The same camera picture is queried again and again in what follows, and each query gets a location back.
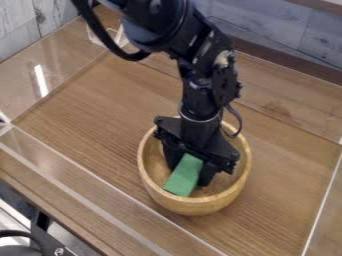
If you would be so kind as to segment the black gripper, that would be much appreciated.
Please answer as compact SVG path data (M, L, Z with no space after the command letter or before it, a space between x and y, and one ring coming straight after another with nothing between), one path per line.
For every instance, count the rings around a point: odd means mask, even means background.
M232 174L240 153L220 132L220 120L192 122L184 117L157 116L153 136L163 144L163 154L173 170L184 154L203 161L198 185L206 187L218 172Z

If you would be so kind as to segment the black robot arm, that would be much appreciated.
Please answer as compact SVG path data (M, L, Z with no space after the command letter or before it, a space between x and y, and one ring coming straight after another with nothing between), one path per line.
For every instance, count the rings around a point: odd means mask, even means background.
M183 83L176 117L155 118L155 137L171 168L184 155L202 161L198 184L211 183L219 172L231 174L240 153L222 131L223 112L232 111L242 84L235 68L235 49L228 36L203 16L194 0L97 0L121 13L121 25L133 53L117 45L105 31L88 0L71 0L107 49L127 61L161 52L177 63Z

